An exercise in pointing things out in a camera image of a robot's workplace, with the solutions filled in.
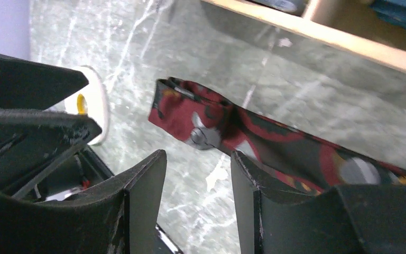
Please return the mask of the wooden compartment tray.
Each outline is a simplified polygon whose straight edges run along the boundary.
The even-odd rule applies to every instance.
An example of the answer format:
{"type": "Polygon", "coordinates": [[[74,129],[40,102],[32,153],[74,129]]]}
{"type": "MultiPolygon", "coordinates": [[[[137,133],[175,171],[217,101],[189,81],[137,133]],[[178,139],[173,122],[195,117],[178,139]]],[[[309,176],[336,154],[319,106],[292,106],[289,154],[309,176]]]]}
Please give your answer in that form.
{"type": "Polygon", "coordinates": [[[406,30],[359,1],[310,1],[302,16],[249,1],[209,3],[406,73],[406,30]]]}

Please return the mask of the blue grey rolled tie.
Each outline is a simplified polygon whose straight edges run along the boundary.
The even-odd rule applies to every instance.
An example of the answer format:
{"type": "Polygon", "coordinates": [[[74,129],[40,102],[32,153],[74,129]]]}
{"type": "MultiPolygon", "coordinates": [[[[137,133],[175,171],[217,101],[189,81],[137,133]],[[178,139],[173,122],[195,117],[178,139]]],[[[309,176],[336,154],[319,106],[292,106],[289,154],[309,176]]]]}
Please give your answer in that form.
{"type": "Polygon", "coordinates": [[[307,0],[253,0],[257,4],[268,6],[281,12],[292,15],[301,15],[308,2],[307,0]]]}

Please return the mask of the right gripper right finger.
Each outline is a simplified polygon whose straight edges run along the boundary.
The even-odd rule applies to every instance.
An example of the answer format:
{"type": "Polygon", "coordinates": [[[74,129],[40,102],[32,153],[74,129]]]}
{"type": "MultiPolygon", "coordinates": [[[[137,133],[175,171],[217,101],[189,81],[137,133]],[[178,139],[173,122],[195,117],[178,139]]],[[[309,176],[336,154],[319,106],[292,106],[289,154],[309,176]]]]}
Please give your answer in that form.
{"type": "Polygon", "coordinates": [[[242,253],[406,253],[406,185],[292,191],[246,155],[231,155],[242,253]]]}

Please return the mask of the dark red floral tie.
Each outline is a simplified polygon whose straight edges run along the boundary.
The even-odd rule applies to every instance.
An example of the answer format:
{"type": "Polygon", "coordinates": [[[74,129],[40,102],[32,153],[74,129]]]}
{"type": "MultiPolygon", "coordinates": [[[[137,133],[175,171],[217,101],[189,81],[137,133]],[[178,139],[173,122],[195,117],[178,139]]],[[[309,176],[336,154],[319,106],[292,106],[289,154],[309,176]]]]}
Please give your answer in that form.
{"type": "Polygon", "coordinates": [[[149,121],[198,150],[240,151],[292,189],[406,184],[406,170],[242,108],[193,81],[158,79],[149,121]]]}

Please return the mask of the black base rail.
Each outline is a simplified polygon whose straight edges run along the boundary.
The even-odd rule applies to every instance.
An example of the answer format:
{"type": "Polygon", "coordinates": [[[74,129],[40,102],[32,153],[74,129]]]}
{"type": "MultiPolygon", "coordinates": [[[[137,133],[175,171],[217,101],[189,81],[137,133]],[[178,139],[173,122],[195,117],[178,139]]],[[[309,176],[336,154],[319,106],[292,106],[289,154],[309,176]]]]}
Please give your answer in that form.
{"type": "Polygon", "coordinates": [[[158,225],[155,226],[156,237],[154,254],[184,254],[179,246],[166,234],[166,232],[158,225]]]}

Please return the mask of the white tape roll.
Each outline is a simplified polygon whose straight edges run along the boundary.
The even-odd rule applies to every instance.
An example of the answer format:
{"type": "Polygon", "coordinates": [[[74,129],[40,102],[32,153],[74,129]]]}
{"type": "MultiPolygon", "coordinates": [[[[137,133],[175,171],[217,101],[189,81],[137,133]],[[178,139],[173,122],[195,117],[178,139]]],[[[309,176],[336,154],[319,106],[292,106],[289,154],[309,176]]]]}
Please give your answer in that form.
{"type": "Polygon", "coordinates": [[[101,134],[88,142],[90,146],[97,146],[105,141],[109,131],[110,109],[106,87],[92,67],[77,66],[74,70],[86,77],[88,85],[64,100],[65,111],[69,114],[85,114],[100,126],[101,134]]]}

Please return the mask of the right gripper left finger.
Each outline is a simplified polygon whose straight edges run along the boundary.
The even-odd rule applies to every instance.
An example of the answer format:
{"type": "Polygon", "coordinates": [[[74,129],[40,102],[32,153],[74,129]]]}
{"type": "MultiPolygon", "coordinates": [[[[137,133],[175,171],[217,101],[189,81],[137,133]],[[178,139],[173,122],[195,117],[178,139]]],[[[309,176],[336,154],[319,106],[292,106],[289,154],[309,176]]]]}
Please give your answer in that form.
{"type": "Polygon", "coordinates": [[[63,201],[30,203],[0,193],[0,253],[155,253],[167,154],[63,201]]]}

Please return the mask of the navy yellow rolled tie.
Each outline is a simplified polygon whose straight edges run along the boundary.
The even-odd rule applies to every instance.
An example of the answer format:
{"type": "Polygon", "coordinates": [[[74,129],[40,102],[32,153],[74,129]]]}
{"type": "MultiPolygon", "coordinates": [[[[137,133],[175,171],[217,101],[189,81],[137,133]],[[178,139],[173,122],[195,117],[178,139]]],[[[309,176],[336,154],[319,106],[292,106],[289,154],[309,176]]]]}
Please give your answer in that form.
{"type": "Polygon", "coordinates": [[[376,0],[370,8],[381,20],[406,29],[406,0],[376,0]]]}

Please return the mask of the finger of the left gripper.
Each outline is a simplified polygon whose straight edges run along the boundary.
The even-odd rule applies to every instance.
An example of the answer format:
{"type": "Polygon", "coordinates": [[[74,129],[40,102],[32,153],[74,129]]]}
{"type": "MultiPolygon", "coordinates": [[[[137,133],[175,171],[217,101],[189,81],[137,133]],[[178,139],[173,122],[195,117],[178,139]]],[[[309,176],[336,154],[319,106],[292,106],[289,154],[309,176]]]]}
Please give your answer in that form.
{"type": "Polygon", "coordinates": [[[77,70],[0,54],[0,108],[46,110],[86,85],[77,70]]]}
{"type": "Polygon", "coordinates": [[[15,191],[64,152],[101,132],[86,115],[0,109],[0,191],[15,191]]]}

